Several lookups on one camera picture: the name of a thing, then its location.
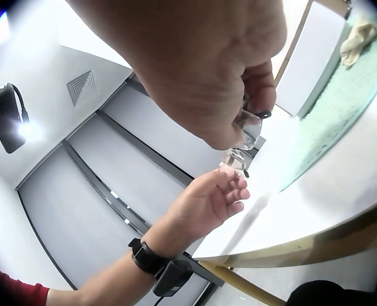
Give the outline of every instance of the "wrist strap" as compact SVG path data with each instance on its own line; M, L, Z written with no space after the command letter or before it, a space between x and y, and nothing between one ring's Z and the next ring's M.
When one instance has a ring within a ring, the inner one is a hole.
M140 239L133 239L129 243L129 247L132 248L134 263L146 273L157 275L163 271L164 267L170 261L167 258L156 255L146 242L141 242Z

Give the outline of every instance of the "human hand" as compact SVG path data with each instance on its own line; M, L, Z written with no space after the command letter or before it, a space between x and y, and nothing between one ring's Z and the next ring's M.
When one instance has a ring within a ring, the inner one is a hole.
M67 0L133 67L175 122L219 150L235 147L242 106L271 111L270 59L286 40L280 0Z
M175 257L243 210L247 182L232 170L217 169L191 182L168 212L143 236L158 255Z

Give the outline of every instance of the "red shirt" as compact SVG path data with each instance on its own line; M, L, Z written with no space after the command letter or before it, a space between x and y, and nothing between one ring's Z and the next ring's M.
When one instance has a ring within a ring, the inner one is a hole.
M22 305L45 306L49 288L41 284L29 285L19 280L11 279L7 274L0 271L0 284L11 294L14 300Z

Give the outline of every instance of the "clear glass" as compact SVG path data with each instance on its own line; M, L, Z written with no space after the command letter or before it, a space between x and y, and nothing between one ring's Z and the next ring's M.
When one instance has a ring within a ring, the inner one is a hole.
M262 119L244 109L236 116L234 123L242 131L242 144L238 149L251 150L261 134Z
M222 162L239 171L243 171L246 167L244 153L236 148L229 149L226 156L222 159Z

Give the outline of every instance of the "ceiling vent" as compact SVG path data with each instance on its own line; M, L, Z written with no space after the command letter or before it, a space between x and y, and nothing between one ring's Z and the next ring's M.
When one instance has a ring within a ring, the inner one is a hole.
M69 95L71 96L72 103L76 105L84 89L96 91L96 83L92 70L89 70L79 77L76 77L75 79L67 83L66 86L68 88Z

